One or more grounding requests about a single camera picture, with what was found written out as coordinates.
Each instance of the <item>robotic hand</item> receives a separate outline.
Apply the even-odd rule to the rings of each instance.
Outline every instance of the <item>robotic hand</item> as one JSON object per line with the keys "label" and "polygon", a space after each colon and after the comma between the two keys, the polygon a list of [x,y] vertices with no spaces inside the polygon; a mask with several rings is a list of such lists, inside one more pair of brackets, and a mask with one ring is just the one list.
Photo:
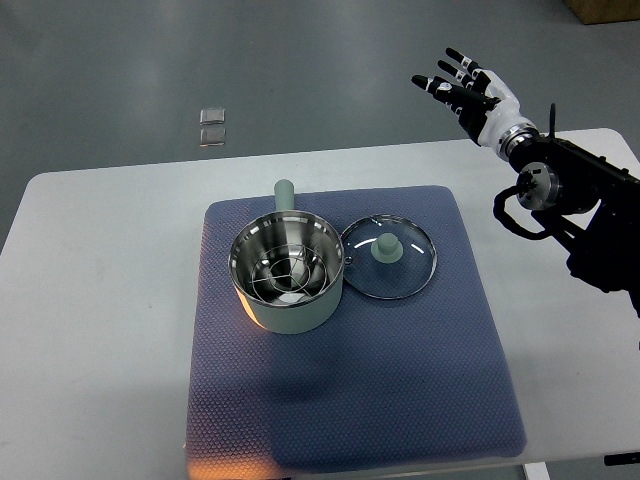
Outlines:
{"label": "robotic hand", "polygon": [[[555,137],[555,106],[551,106],[549,135],[520,115],[520,103],[491,70],[448,48],[459,70],[438,66],[462,85],[441,77],[411,79],[458,116],[458,123],[480,146],[490,147],[519,173],[516,184],[494,201],[496,219],[529,240],[554,237],[568,252],[574,277],[604,292],[627,290],[640,316],[640,180],[607,163],[606,158]],[[506,200],[520,204],[544,227],[531,232],[505,211]],[[564,215],[585,213],[600,205],[586,229]]]}

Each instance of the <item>textured mat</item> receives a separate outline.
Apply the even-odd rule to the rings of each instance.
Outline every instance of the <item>textured mat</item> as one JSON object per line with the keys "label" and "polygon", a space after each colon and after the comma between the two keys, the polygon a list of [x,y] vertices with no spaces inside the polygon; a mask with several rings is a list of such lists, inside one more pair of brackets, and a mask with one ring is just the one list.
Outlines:
{"label": "textured mat", "polygon": [[334,315],[300,335],[263,330],[227,270],[237,232],[272,197],[211,205],[202,239],[186,454],[193,480],[276,478],[520,454],[526,444],[504,352],[451,192],[410,187],[296,195],[338,231],[372,213],[433,239],[431,282],[403,300],[348,284]]}

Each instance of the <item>pot lid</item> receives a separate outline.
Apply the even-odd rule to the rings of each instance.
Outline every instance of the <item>pot lid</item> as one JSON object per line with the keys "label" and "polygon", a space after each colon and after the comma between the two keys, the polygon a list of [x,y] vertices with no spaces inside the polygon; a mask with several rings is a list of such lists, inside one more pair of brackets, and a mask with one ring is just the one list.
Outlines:
{"label": "pot lid", "polygon": [[424,230],[406,218],[371,215],[342,234],[344,278],[374,298],[398,299],[422,290],[436,268],[436,250]]}

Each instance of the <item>gray floor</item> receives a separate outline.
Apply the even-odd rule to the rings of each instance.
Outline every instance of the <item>gray floor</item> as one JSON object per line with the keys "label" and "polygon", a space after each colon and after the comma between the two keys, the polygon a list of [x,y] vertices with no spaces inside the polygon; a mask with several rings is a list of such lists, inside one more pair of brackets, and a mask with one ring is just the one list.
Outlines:
{"label": "gray floor", "polygon": [[[463,138],[410,83],[447,46],[498,72],[541,129],[556,102],[559,130],[609,127],[640,156],[640,22],[583,26],[562,0],[1,1],[0,247],[42,172]],[[198,146],[207,106],[227,109],[222,147]]]}

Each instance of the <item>stainless steel pot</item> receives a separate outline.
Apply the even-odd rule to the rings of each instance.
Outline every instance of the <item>stainless steel pot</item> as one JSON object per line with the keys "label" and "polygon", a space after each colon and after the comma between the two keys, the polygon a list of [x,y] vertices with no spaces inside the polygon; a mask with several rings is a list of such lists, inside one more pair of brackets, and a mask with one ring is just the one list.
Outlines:
{"label": "stainless steel pot", "polygon": [[274,213],[249,223],[231,246],[229,271],[249,316],[276,333],[326,321],[342,296],[344,249],[326,220],[294,210],[293,184],[275,185]]}

